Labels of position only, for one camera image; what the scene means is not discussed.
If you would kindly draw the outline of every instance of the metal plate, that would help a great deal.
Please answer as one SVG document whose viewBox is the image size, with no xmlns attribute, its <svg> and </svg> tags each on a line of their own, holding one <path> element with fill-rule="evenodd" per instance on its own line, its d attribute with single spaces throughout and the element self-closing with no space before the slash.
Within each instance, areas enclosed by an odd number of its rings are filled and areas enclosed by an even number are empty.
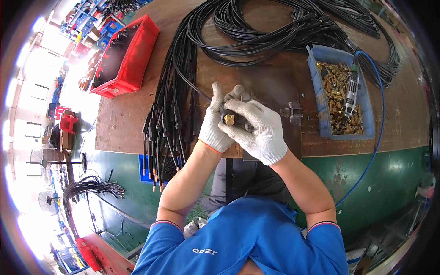
<svg viewBox="0 0 440 275">
<path fill-rule="evenodd" d="M 251 98 L 279 113 L 289 108 L 289 102 L 298 103 L 299 94 L 292 67 L 258 65 L 239 68 L 240 84 Z M 290 118 L 281 117 L 284 141 L 292 153 L 302 157 L 301 125 L 292 124 Z M 243 159 L 248 160 L 243 152 Z"/>
</svg>

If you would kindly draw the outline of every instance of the rotary tool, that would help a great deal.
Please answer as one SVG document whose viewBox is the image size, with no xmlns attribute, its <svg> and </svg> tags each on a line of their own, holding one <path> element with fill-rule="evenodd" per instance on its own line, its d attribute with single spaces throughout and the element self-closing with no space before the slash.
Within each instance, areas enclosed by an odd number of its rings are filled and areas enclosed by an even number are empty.
<svg viewBox="0 0 440 275">
<path fill-rule="evenodd" d="M 344 105 L 342 106 L 341 132 L 345 129 L 347 121 L 352 117 L 353 112 L 355 111 L 358 89 L 360 89 L 359 61 L 358 57 L 355 56 L 353 58 L 352 70 L 349 76 L 347 95 L 345 97 Z"/>
</svg>

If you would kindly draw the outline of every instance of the blue polo shirt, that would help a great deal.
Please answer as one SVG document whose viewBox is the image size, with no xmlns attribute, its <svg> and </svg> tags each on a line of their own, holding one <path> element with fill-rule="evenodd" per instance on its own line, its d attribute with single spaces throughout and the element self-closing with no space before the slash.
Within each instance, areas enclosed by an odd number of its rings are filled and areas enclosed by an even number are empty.
<svg viewBox="0 0 440 275">
<path fill-rule="evenodd" d="M 332 222 L 304 239 L 297 213 L 271 199 L 239 198 L 217 210 L 192 237 L 166 220 L 155 222 L 136 263 L 136 274 L 237 274 L 248 258 L 264 274 L 348 274 L 341 230 Z"/>
</svg>

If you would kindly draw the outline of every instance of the hand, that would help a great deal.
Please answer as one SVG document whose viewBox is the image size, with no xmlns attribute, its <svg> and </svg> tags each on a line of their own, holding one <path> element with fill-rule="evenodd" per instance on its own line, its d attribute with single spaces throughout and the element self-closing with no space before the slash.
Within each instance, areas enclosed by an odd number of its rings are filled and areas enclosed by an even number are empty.
<svg viewBox="0 0 440 275">
<path fill-rule="evenodd" d="M 242 115 L 255 128 L 249 133 L 223 122 L 218 124 L 221 131 L 227 133 L 251 156 L 258 158 L 264 165 L 272 165 L 286 155 L 287 145 L 278 113 L 255 100 L 247 103 L 230 100 L 224 104 L 224 108 Z"/>
<path fill-rule="evenodd" d="M 211 105 L 206 109 L 198 139 L 219 153 L 223 153 L 234 143 L 233 139 L 219 129 L 220 105 L 224 99 L 240 97 L 243 91 L 243 86 L 237 85 L 223 98 L 220 83 L 217 81 L 213 83 L 214 96 Z"/>
</svg>

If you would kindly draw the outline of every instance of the worker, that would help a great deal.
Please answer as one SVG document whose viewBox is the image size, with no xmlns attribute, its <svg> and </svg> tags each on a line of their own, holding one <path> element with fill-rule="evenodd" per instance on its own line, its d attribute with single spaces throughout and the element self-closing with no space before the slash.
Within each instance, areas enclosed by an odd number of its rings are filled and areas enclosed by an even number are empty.
<svg viewBox="0 0 440 275">
<path fill-rule="evenodd" d="M 242 90 L 238 85 L 228 96 L 237 98 Z M 319 177 L 287 148 L 280 115 L 257 101 L 227 101 L 224 108 L 254 127 L 247 132 L 220 121 L 223 101 L 215 82 L 199 140 L 164 189 L 156 222 L 132 274 L 348 274 L 334 201 Z M 224 163 L 219 162 L 234 141 L 260 160 L 248 174 L 255 175 L 253 180 L 261 188 L 251 182 L 240 198 L 224 205 Z M 233 183 L 240 177 L 252 178 L 237 163 L 233 163 Z M 185 239 L 186 216 L 216 167 L 221 171 L 216 171 L 210 202 L 205 200 L 211 215 L 208 223 Z M 295 223 L 297 212 L 286 206 L 290 199 L 285 199 L 284 190 L 305 213 L 306 238 Z"/>
</svg>

